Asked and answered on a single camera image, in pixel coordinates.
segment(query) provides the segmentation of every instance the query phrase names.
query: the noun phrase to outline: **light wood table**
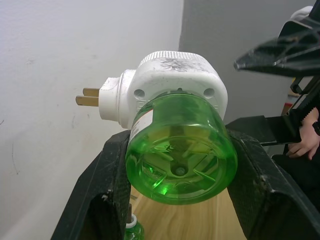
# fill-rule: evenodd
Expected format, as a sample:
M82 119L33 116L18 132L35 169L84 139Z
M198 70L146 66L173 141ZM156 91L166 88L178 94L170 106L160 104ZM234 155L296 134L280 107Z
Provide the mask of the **light wood table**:
M192 205L155 202L134 188L132 212L143 225L145 240L245 240L235 209L224 190Z

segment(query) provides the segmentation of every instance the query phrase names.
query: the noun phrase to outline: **gray wall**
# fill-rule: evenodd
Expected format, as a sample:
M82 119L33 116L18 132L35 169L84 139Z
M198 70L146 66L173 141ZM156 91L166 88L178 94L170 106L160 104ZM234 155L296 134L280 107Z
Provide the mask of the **gray wall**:
M180 51L197 53L215 68L228 91L224 122L279 115L290 78L236 72L233 63L249 49L276 37L293 12L316 0L185 0Z

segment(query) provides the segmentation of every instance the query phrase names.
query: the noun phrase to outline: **circular hole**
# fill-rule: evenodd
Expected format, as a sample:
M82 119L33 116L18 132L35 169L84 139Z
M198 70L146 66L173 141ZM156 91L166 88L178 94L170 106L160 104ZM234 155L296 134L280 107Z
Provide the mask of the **circular hole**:
M206 99L210 99L215 95L215 90L213 90L212 88L207 88L206 90L204 90L203 95Z
M145 97L145 92L141 89L135 90L133 94L136 99L143 99Z

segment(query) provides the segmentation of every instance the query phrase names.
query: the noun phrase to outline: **white plastic plug unit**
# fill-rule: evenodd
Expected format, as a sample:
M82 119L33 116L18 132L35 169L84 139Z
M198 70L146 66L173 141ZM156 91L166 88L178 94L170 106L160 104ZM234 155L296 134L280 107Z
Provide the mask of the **white plastic plug unit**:
M136 114L148 101L171 91L207 100L224 118L228 103L225 85L206 59L188 52L156 51L146 56L137 70L109 77L98 91L97 105L102 119L131 129Z

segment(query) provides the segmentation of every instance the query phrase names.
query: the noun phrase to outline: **small green bottle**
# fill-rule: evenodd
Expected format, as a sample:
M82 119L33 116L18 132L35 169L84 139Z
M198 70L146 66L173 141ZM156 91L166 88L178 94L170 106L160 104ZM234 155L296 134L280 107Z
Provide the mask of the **small green bottle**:
M136 115L126 172L143 195L172 205L205 201L233 180L238 160L225 125L205 99L170 93Z
M144 240L145 231L142 225L137 221L137 217L131 215L131 223L127 223L124 231L124 240Z

